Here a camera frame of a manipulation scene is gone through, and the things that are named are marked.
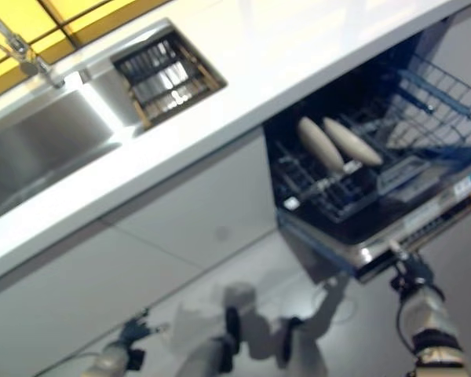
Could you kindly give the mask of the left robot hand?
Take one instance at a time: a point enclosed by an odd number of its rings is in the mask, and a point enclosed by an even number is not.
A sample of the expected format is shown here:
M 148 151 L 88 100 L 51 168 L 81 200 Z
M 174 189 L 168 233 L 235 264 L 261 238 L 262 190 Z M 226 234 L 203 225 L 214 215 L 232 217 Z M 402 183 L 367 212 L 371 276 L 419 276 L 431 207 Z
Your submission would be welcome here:
M 139 342 L 152 335 L 162 334 L 170 329 L 169 323 L 148 324 L 148 308 L 142 309 L 122 326 L 119 332 L 118 343 L 130 348 L 135 342 Z

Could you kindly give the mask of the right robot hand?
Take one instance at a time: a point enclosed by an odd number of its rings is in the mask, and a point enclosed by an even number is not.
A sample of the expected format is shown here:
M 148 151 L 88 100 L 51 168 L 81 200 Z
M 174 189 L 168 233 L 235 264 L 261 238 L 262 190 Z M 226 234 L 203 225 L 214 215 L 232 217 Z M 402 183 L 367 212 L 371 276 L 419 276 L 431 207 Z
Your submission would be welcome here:
M 394 257 L 392 267 L 396 271 L 390 285 L 401 298 L 411 295 L 421 287 L 434 285 L 434 273 L 421 257 L 408 251 L 396 240 L 389 241 L 389 249 Z

